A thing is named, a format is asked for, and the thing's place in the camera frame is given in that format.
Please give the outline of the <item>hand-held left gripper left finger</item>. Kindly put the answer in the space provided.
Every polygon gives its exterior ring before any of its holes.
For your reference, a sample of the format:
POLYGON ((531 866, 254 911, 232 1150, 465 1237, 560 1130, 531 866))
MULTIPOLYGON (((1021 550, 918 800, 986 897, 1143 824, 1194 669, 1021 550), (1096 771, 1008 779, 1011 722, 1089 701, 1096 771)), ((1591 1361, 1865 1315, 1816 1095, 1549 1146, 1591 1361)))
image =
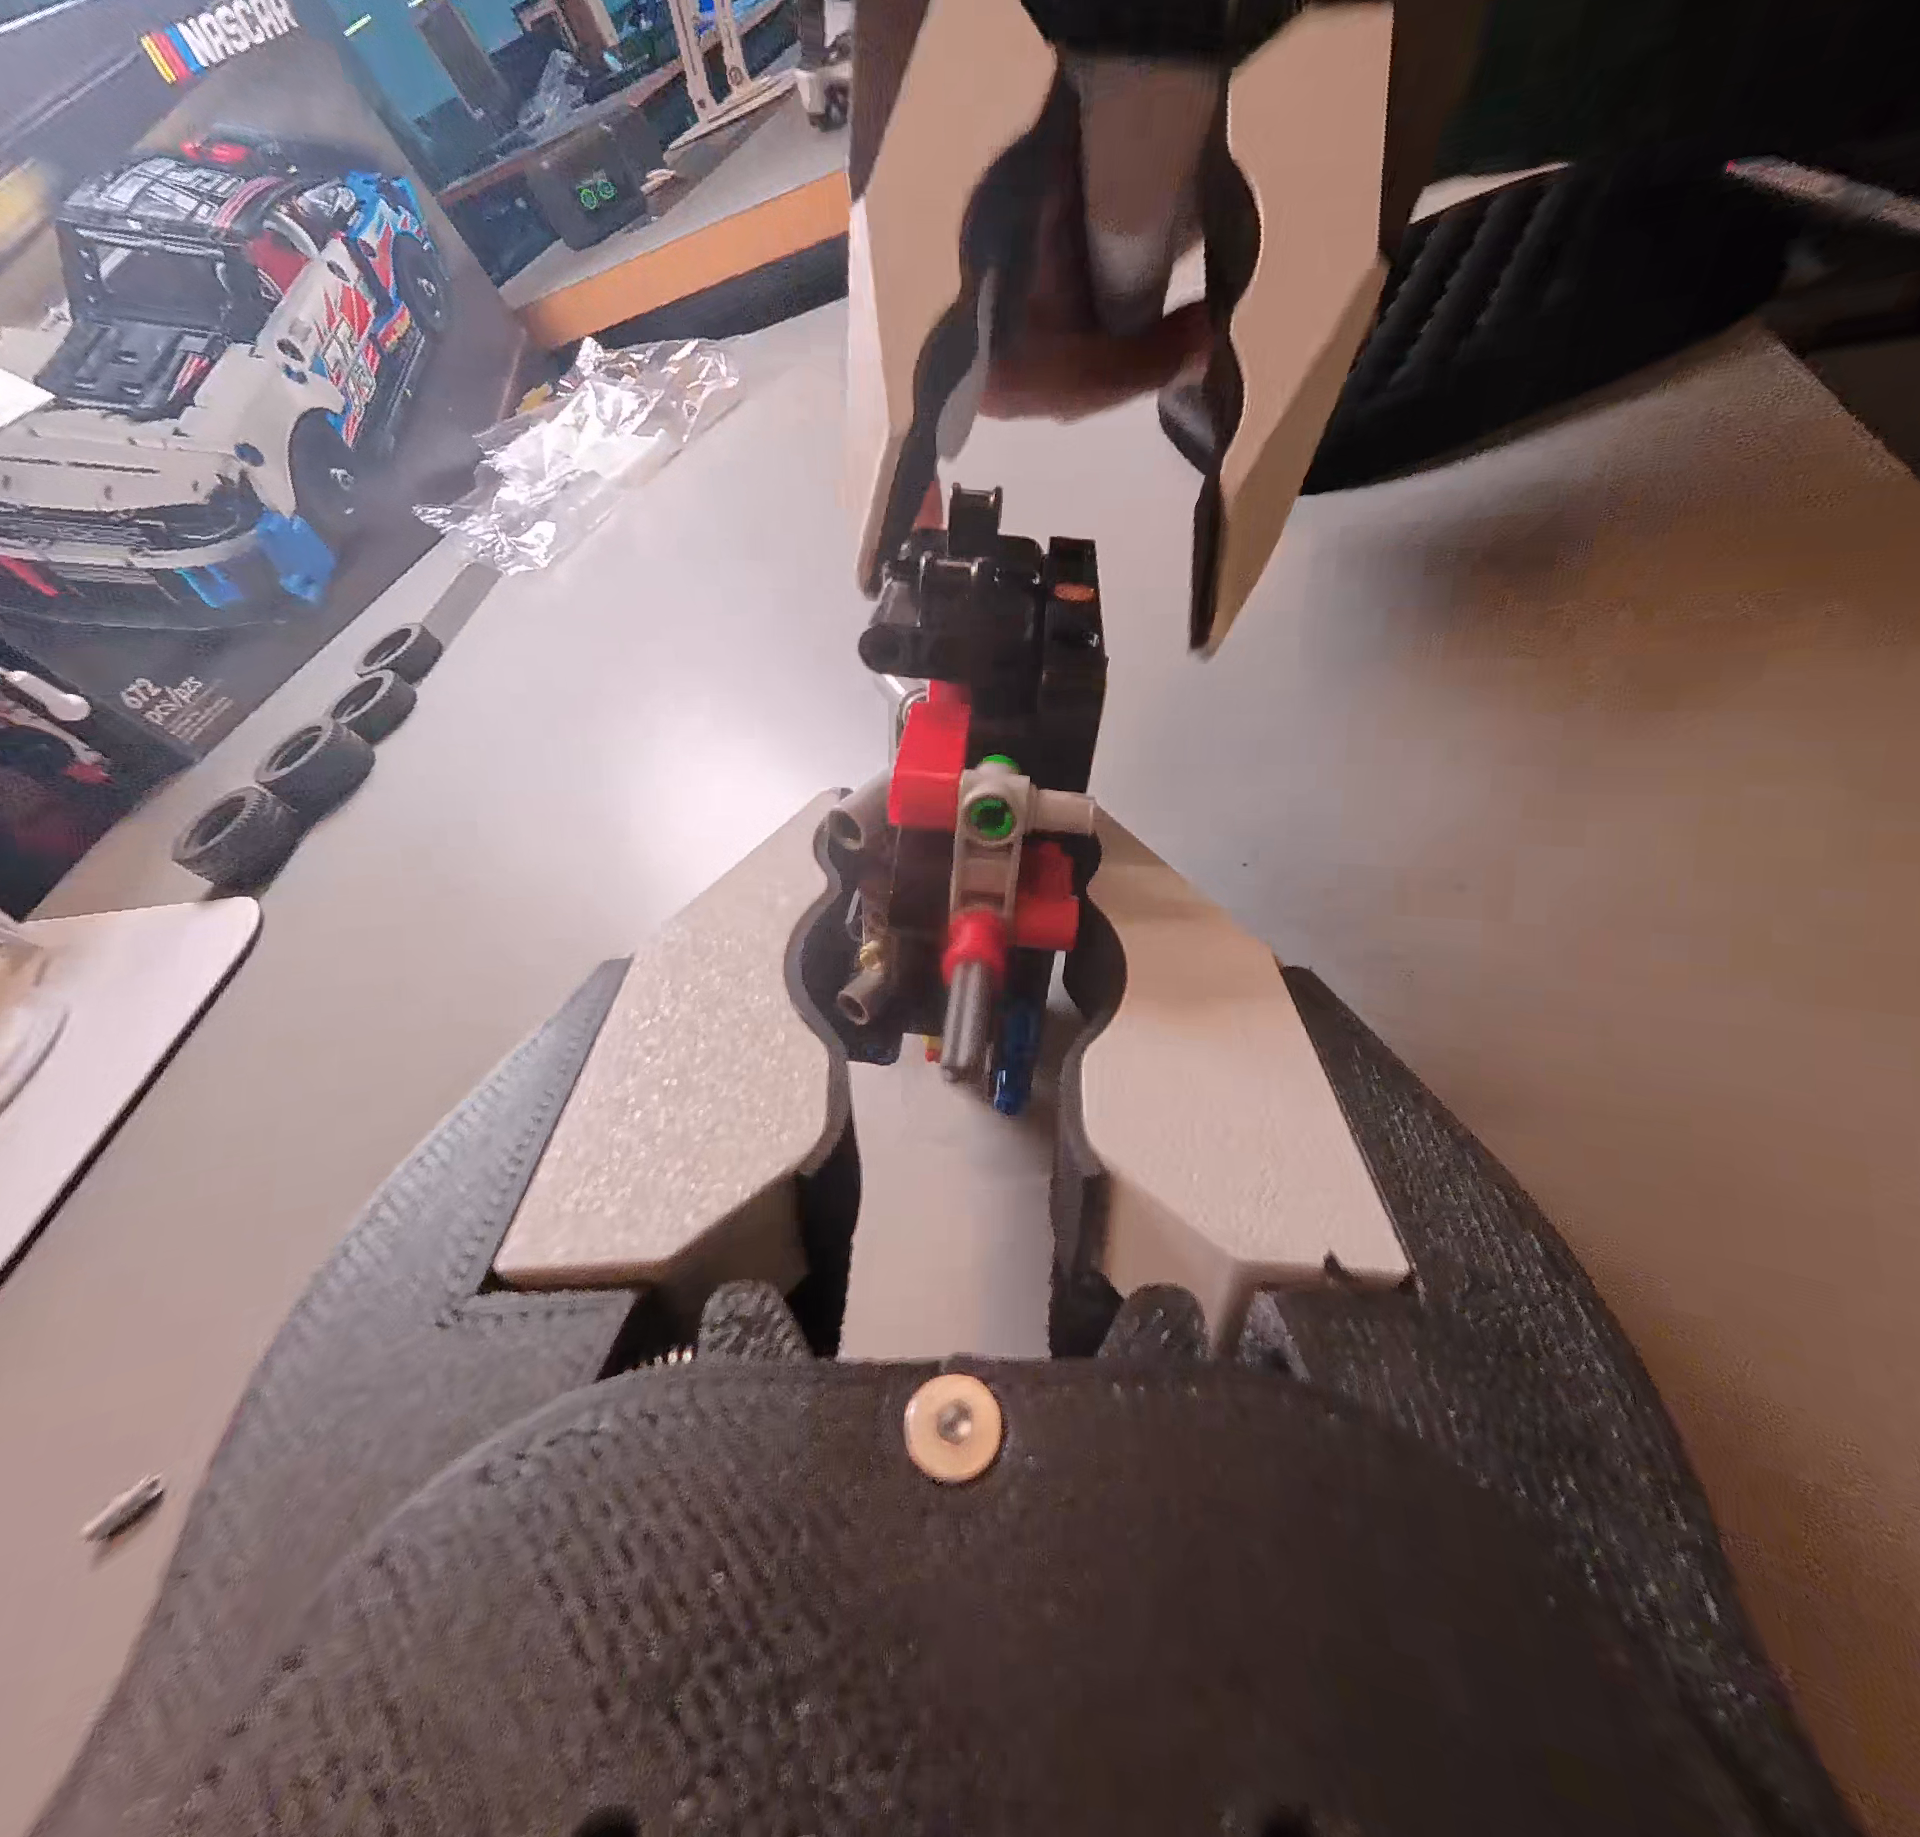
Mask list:
POLYGON ((799 947, 834 896, 823 824, 845 794, 813 794, 634 950, 493 1253, 504 1289, 640 1291, 700 1319, 753 1279, 834 1315, 851 1097, 799 947))

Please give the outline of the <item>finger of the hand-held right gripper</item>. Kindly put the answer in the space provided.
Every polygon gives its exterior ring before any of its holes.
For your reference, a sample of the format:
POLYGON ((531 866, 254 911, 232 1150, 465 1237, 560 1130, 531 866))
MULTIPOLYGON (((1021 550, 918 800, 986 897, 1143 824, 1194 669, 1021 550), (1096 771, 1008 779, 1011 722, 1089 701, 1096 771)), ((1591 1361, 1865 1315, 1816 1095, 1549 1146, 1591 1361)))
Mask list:
POLYGON ((1396 9, 1301 11, 1228 81, 1227 148, 1257 242, 1230 295, 1230 419, 1197 515, 1192 637, 1218 652, 1249 602, 1379 310, 1396 9))
POLYGON ((1060 60, 1021 0, 930 0, 850 222, 847 505, 855 582, 881 590, 957 397, 986 381, 993 171, 1042 127, 1060 60))

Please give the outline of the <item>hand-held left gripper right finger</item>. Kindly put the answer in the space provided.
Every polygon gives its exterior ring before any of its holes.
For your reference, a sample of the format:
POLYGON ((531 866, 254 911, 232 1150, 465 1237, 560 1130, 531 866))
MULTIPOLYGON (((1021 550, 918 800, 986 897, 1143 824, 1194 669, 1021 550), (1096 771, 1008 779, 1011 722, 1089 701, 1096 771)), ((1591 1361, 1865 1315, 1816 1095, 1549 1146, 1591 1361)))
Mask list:
POLYGON ((1175 1286, 1209 1336, 1264 1291, 1396 1291, 1411 1256, 1277 953, 1116 821, 1066 964, 1055 1267, 1175 1286))

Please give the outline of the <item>lego car chassis assembly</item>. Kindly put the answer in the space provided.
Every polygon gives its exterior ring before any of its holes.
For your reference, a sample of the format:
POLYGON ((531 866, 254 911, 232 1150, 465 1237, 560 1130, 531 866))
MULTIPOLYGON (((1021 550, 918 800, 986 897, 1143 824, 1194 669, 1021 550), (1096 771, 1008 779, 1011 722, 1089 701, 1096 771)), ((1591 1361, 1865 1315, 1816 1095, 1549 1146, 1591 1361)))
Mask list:
POLYGON ((892 753, 823 824, 839 902, 805 981, 851 1059, 920 1046, 1014 1119, 1100 860, 1109 650, 1092 540, 1014 535, 1001 513, 1001 490, 958 486, 881 563, 858 658, 896 695, 892 753))

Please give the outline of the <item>person's right forearm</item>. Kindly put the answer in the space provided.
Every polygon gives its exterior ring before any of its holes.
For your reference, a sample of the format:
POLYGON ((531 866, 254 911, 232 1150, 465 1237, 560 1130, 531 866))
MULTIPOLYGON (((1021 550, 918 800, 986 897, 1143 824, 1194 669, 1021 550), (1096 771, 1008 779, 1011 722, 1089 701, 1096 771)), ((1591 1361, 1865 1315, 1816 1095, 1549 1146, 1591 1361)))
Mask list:
POLYGON ((1781 285, 1791 211, 1690 155, 1546 169, 1408 224, 1304 490, 1446 461, 1719 337, 1781 285))

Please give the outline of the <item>toy car set box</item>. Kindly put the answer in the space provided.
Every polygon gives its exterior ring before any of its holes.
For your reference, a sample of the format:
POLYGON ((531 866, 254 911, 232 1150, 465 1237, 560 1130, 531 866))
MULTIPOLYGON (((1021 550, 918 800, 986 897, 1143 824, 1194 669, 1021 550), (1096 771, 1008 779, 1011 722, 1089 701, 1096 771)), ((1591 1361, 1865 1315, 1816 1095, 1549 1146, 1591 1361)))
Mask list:
POLYGON ((525 332, 335 0, 5 0, 5 911, 381 597, 525 332))

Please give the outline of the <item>person's right hand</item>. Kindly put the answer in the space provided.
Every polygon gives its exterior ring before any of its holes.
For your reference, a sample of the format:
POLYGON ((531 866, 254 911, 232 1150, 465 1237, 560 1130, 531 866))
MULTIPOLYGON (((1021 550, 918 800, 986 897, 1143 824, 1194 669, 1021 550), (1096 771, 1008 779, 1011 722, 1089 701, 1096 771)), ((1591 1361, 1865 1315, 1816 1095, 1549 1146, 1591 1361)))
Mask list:
POLYGON ((1222 76, 1194 65, 1092 58, 1066 76, 1009 306, 994 316, 985 412, 1080 417, 1201 374, 1216 322, 1170 305, 1199 242, 1199 174, 1222 76))

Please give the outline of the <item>desk with orange edge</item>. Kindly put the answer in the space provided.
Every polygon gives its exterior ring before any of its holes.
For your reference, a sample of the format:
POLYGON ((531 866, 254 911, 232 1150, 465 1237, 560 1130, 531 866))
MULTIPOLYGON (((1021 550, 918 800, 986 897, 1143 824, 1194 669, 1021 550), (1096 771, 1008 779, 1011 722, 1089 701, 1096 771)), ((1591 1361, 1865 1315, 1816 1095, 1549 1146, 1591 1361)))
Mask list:
POLYGON ((651 192, 651 220, 590 249, 551 242, 500 289, 531 345, 735 337, 843 297, 850 132, 781 96, 700 140, 651 192))

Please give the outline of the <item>black case green logo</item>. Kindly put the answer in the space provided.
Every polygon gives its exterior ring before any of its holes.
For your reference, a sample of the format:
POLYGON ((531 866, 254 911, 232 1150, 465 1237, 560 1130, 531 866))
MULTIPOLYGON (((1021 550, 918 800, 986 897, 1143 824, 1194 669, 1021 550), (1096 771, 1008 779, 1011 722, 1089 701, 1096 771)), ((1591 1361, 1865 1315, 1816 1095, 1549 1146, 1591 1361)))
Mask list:
POLYGON ((655 218, 648 179, 662 146, 644 112, 579 116, 525 155, 525 187, 568 251, 583 253, 655 218))

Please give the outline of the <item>clear plastic bag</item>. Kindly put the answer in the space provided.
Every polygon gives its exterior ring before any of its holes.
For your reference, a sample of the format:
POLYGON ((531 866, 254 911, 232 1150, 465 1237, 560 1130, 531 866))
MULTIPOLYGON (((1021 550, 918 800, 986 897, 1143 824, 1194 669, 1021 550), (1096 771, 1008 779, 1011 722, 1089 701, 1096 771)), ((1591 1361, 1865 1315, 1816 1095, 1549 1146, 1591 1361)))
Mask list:
POLYGON ((574 553, 640 485, 737 402, 733 352, 709 338, 606 347, 590 337, 570 369, 477 432, 467 488, 418 520, 502 577, 574 553))

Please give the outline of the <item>white book stand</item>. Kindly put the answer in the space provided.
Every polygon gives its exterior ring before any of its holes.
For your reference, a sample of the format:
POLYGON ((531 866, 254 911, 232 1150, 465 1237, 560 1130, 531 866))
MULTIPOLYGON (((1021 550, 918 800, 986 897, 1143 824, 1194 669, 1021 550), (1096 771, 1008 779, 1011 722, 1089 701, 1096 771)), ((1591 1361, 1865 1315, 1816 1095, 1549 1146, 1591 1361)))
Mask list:
POLYGON ((249 896, 2 917, 5 1268, 249 957, 259 928, 249 896))

